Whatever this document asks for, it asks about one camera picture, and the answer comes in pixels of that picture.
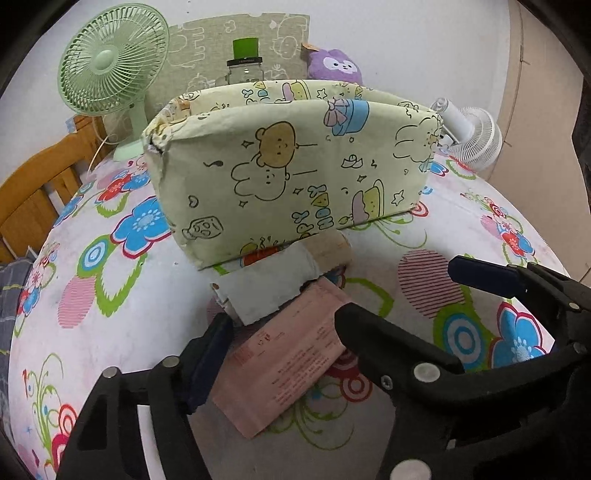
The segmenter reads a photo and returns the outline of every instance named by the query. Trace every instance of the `fabric storage box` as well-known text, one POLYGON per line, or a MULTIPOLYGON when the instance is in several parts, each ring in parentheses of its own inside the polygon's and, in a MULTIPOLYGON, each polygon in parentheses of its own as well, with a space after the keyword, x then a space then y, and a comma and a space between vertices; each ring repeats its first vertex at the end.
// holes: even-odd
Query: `fabric storage box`
POLYGON ((389 93, 283 80, 185 93, 144 141, 174 238, 203 268, 413 208, 440 130, 389 93))

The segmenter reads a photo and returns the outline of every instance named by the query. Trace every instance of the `fan base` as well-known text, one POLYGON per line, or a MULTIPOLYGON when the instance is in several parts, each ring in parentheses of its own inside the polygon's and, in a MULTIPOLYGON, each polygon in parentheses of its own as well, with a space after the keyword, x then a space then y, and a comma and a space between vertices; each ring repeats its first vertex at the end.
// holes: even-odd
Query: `fan base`
POLYGON ((123 140, 113 154, 113 160, 115 161, 126 161, 131 158, 139 157, 144 153, 144 145, 141 140, 123 140))

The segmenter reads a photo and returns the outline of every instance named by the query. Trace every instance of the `white desk fan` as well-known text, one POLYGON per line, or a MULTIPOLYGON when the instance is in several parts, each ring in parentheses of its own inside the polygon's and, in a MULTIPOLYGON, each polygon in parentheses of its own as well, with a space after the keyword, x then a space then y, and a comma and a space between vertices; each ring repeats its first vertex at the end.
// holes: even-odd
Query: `white desk fan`
POLYGON ((446 98, 431 105, 443 118, 443 129, 453 140, 449 153, 474 171, 492 165, 501 152, 503 137, 492 115, 477 107, 458 109, 446 98))
POLYGON ((139 139, 148 126, 144 95, 167 52, 164 17, 148 5, 123 4, 88 22, 61 57, 59 90, 72 110, 100 116, 129 108, 133 133, 118 144, 115 160, 127 160, 144 151, 139 139))

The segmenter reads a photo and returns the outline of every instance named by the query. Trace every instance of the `screw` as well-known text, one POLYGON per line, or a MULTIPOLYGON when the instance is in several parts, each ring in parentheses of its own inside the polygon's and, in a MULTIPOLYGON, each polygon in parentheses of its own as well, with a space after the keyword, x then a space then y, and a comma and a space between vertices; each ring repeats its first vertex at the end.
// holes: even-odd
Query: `screw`
POLYGON ((587 347, 585 347, 582 343, 573 343, 573 348, 574 351, 577 352, 579 355, 585 355, 587 353, 587 347))
POLYGON ((107 367, 103 370, 103 377, 105 378, 113 378, 117 375, 119 369, 117 367, 107 367))
POLYGON ((387 375, 382 375, 382 378, 379 379, 380 382, 382 383, 382 386, 386 389, 386 390, 392 390, 394 387, 394 383, 392 383, 392 379, 387 376, 387 375))
POLYGON ((441 372, 437 366, 428 363, 418 364, 414 368, 413 374, 417 380, 425 383, 435 382, 441 376, 441 372))
POLYGON ((431 480, 431 469, 422 460, 411 458, 392 469, 390 480, 431 480))
POLYGON ((172 367, 176 367, 178 365, 178 357, 175 355, 170 355, 168 357, 166 357, 164 360, 162 360, 162 364, 166 367, 166 368, 172 368, 172 367))

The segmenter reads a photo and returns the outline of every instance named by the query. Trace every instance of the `plush toy face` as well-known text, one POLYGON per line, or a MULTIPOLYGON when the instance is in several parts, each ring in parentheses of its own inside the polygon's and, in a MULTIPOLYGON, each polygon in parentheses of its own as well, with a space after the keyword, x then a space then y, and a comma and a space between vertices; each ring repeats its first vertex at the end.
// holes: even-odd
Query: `plush toy face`
POLYGON ((359 67, 340 50, 319 50, 310 52, 308 78, 316 80, 338 80, 362 85, 359 67))

